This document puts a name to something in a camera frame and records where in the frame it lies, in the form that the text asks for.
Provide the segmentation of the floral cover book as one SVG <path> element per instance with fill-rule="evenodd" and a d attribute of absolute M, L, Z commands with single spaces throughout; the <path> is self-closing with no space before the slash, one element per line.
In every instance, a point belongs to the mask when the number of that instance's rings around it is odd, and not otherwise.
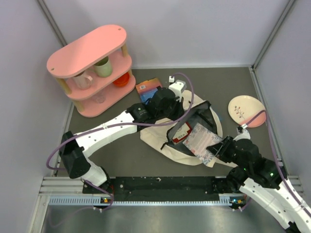
<path fill-rule="evenodd" d="M 198 158 L 205 166 L 213 167 L 216 163 L 216 157 L 207 150 L 207 147 L 216 145 L 222 141 L 222 138 L 197 123 L 183 144 Z"/>

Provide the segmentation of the cream canvas backpack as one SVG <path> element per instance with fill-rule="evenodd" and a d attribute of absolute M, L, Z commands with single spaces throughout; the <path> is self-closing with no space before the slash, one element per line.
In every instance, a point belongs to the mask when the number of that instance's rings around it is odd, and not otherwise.
<path fill-rule="evenodd" d="M 185 90 L 182 96 L 184 98 L 183 108 L 186 111 L 190 105 L 192 93 L 189 90 Z M 191 108 L 194 108 L 195 106 L 206 101 L 207 100 L 203 100 L 199 96 L 194 94 L 194 101 L 193 101 L 193 105 Z M 211 113 L 215 121 L 217 135 L 220 137 L 223 137 L 223 129 L 222 129 L 222 125 L 219 120 L 219 117 L 215 113 L 215 111 L 213 111 L 212 108 L 211 108 Z M 160 152 L 161 154 L 163 154 L 164 156 L 166 156 L 167 158 L 171 159 L 174 162 L 188 165 L 188 166 L 197 166 L 197 165 L 202 164 L 203 162 L 196 156 L 186 155 L 185 153 L 181 153 L 173 148 L 170 148 L 168 145 L 165 145 L 165 143 L 168 142 L 167 136 L 166 136 L 167 131 L 170 128 L 172 128 L 175 124 L 176 123 L 172 125 L 167 125 L 167 126 L 149 127 L 149 128 L 143 129 L 142 131 L 140 131 L 140 139 L 143 142 L 145 142 L 147 145 L 149 145 L 150 147 L 152 147 L 153 149 Z M 229 167 L 237 167 L 235 163 L 225 163 L 219 160 L 218 158 L 213 158 L 210 161 L 210 163 L 208 163 L 208 165 L 206 166 L 213 167 L 215 163 L 219 163 L 221 165 L 225 165 Z"/>

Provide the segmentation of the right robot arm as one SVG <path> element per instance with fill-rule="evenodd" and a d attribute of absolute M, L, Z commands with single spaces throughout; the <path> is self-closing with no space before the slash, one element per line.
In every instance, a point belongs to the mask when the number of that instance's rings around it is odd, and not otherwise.
<path fill-rule="evenodd" d="M 225 163 L 234 163 L 217 188 L 241 192 L 259 204 L 288 233 L 311 231 L 311 209 L 295 190 L 286 174 L 274 161 L 262 157 L 258 147 L 250 139 L 234 140 L 228 136 L 207 150 Z"/>

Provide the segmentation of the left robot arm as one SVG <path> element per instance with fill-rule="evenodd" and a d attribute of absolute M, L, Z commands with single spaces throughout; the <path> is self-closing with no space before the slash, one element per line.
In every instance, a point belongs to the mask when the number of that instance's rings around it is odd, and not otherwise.
<path fill-rule="evenodd" d="M 107 144 L 160 119 L 180 118 L 184 114 L 182 93 L 182 89 L 159 87 L 146 103 L 133 104 L 107 123 L 88 132 L 65 133 L 59 154 L 69 177 L 86 180 L 99 192 L 106 192 L 110 188 L 109 177 L 104 168 L 95 165 L 89 157 Z"/>

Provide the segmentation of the red cream book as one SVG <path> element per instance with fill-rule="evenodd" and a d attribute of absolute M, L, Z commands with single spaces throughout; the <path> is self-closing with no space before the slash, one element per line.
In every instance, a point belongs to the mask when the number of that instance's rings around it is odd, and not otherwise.
<path fill-rule="evenodd" d="M 173 143 L 177 144 L 179 142 L 182 142 L 184 139 L 186 139 L 189 134 L 191 133 L 192 128 L 190 127 L 190 124 L 188 122 L 184 123 L 174 134 L 173 136 Z"/>

